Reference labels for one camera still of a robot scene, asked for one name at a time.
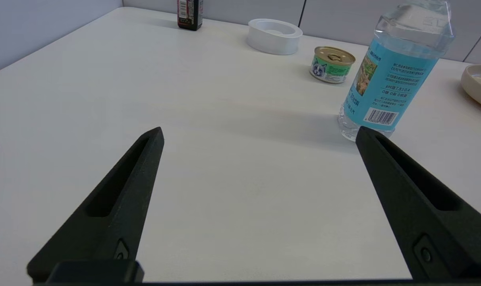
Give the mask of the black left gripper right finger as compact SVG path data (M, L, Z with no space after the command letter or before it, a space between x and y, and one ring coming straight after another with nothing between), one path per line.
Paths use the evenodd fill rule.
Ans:
M481 281L481 213L386 136L356 145L414 281Z

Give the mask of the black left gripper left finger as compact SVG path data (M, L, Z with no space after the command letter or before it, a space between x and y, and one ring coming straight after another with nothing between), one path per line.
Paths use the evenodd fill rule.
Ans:
M33 283L142 282L136 256L163 147L160 127L133 143L28 263Z

